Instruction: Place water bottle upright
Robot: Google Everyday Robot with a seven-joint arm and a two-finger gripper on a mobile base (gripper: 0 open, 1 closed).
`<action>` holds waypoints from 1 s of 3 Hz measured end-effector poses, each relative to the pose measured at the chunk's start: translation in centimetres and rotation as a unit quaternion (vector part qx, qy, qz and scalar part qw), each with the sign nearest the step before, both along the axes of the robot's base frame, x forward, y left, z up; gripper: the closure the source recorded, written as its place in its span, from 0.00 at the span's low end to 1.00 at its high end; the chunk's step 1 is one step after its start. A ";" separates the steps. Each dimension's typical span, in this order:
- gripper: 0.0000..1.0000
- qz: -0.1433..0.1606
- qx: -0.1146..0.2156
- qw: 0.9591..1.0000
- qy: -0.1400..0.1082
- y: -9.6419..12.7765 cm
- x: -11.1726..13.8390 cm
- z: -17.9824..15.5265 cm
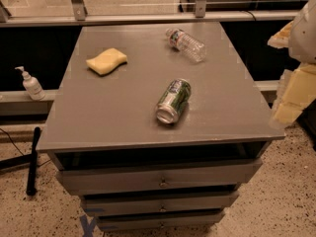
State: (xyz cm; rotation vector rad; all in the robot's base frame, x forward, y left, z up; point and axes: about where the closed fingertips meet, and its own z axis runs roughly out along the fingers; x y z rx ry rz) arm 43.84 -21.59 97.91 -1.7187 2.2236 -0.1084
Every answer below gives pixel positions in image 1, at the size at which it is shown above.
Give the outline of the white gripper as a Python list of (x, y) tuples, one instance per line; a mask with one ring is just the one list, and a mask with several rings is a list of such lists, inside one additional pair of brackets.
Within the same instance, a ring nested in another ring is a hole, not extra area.
[(274, 48), (288, 48), (289, 56), (302, 62), (281, 75), (272, 107), (272, 126), (291, 125), (316, 99), (316, 0), (309, 0), (293, 22), (268, 40)]

